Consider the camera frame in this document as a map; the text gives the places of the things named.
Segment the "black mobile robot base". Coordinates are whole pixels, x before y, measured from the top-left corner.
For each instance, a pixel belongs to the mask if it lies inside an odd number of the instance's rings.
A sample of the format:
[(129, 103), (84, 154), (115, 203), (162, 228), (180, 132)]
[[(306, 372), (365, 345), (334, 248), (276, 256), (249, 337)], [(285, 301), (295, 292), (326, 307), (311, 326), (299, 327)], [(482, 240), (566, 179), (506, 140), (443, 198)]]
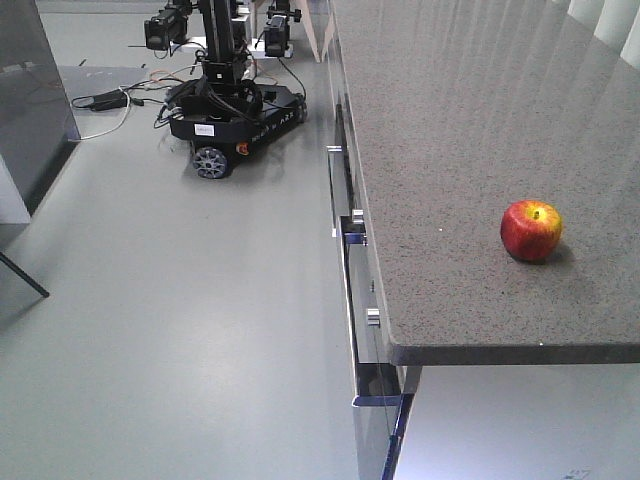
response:
[(190, 144), (190, 162), (206, 179), (228, 175), (233, 160), (307, 116), (306, 94), (255, 82), (246, 27), (235, 1), (170, 1), (144, 24), (146, 46), (169, 52), (189, 44), (188, 18), (203, 17), (204, 45), (196, 55), (202, 75), (171, 88), (158, 121)]

